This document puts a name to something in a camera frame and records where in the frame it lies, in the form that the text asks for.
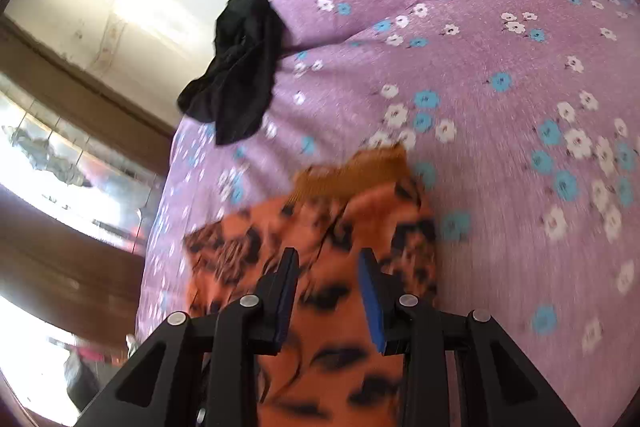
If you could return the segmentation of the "orange black floral garment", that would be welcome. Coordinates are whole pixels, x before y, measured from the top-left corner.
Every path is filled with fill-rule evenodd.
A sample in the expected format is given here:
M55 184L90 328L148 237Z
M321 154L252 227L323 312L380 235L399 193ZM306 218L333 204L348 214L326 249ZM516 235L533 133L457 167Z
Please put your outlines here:
M436 295L433 213L401 145L362 150L341 166L301 171L286 195L207 223L183 239L189 311L217 312L299 255L293 314L281 352L258 365L264 426L391 426L402 363L373 346L358 284L370 249L407 293Z

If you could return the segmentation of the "wooden stained glass door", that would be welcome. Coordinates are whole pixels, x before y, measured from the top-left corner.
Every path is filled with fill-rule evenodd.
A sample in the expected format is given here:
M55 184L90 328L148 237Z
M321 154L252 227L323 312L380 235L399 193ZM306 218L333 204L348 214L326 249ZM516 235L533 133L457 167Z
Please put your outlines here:
M41 424L72 425L65 371L107 381L136 329L169 132L1 23L1 373Z

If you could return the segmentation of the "black crumpled garment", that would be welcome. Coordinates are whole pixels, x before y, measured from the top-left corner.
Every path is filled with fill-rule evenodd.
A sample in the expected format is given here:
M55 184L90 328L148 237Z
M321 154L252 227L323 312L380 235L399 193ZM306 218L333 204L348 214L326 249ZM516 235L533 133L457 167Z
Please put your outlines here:
M180 92L180 112L215 126L228 146L262 127L272 100L284 25L269 0L229 0L216 20L215 56Z

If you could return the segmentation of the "purple floral bed sheet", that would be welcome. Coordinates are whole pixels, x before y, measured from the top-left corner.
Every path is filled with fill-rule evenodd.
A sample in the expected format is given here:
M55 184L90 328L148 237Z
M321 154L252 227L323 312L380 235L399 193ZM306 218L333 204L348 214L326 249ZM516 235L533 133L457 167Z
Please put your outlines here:
M487 310L583 426L639 387L639 0L270 0L262 127L184 118L137 334L190 313L183 239L314 166L401 145L433 213L440 309Z

